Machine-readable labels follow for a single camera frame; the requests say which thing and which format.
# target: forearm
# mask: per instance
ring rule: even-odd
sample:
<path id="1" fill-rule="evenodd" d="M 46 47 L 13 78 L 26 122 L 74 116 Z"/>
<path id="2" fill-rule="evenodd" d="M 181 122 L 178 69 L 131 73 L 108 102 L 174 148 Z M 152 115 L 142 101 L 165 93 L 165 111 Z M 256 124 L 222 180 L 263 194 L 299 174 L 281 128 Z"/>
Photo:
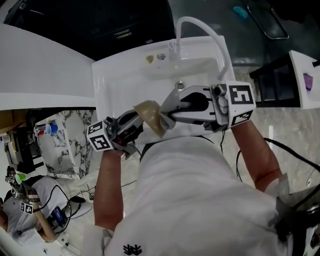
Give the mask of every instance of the forearm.
<path id="1" fill-rule="evenodd" d="M 95 225 L 114 231 L 123 219 L 124 203 L 121 191 L 121 157 L 119 152 L 103 152 L 94 200 Z"/>
<path id="2" fill-rule="evenodd" d="M 265 191 L 273 180 L 282 175 L 275 154 L 252 121 L 239 124 L 231 130 L 255 187 Z"/>
<path id="3" fill-rule="evenodd" d="M 34 213 L 34 215 L 36 216 L 36 218 L 38 219 L 44 236 L 43 234 L 40 233 L 40 235 L 42 236 L 42 238 L 46 241 L 46 242 L 53 242 L 56 239 L 56 234 L 53 231 L 52 227 L 50 226 L 49 222 L 47 221 L 46 217 L 43 215 L 43 213 L 39 210 L 36 211 Z"/>

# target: faucet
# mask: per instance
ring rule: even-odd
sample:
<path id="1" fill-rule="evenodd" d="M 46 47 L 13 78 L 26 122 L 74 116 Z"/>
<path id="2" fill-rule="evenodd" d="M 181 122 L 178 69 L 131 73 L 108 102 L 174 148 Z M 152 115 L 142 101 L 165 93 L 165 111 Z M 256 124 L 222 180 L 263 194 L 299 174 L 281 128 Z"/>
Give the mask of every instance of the faucet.
<path id="1" fill-rule="evenodd" d="M 207 32 L 208 35 L 211 36 L 212 39 L 218 45 L 220 51 L 222 52 L 222 56 L 223 56 L 223 60 L 224 60 L 224 67 L 220 71 L 220 73 L 218 74 L 217 78 L 218 78 L 218 80 L 222 81 L 226 72 L 230 68 L 230 64 L 231 64 L 231 62 L 228 58 L 228 52 L 224 48 L 223 44 L 220 42 L 220 39 L 219 39 L 219 36 L 217 35 L 217 33 L 211 27 L 209 27 L 207 24 L 205 24 L 204 22 L 202 22 L 201 20 L 199 20 L 197 18 L 185 16 L 185 17 L 181 17 L 178 19 L 178 21 L 176 23 L 176 42 L 171 41 L 168 44 L 169 59 L 172 61 L 181 60 L 181 25 L 183 22 L 190 22 L 190 23 L 197 25 L 198 27 L 203 29 L 205 32 Z"/>

